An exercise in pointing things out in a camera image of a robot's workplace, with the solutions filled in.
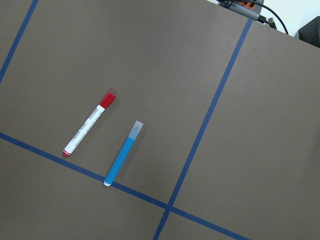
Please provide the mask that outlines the red capped white marker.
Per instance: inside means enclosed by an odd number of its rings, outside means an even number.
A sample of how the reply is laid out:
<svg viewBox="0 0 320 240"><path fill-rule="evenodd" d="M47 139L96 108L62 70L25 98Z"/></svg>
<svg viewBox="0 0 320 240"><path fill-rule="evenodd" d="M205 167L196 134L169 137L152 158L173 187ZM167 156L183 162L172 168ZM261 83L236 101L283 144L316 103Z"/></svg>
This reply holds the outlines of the red capped white marker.
<svg viewBox="0 0 320 240"><path fill-rule="evenodd" d="M69 143L64 147L62 154L66 157L72 155L74 150L78 147L80 142L84 139L87 133L91 130L94 124L98 121L100 116L104 113L104 111L113 103L116 99L116 96L108 92L105 97L100 101L100 103L96 106L96 108L92 111L92 113L88 116L82 126L78 129L78 131L71 138Z"/></svg>

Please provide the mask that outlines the blue highlighter pen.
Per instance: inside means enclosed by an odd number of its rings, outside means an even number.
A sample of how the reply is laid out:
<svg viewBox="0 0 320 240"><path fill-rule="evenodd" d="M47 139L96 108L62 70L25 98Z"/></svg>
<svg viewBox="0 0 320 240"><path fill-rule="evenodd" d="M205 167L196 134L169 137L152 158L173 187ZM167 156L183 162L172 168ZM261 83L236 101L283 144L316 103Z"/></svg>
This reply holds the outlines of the blue highlighter pen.
<svg viewBox="0 0 320 240"><path fill-rule="evenodd" d="M127 138L125 139L122 147L120 148L115 160L113 161L108 173L104 178L103 184L106 187L111 186L114 182L141 129L143 128L143 125L144 124L142 122L136 120L134 125L132 126L132 129L130 130Z"/></svg>

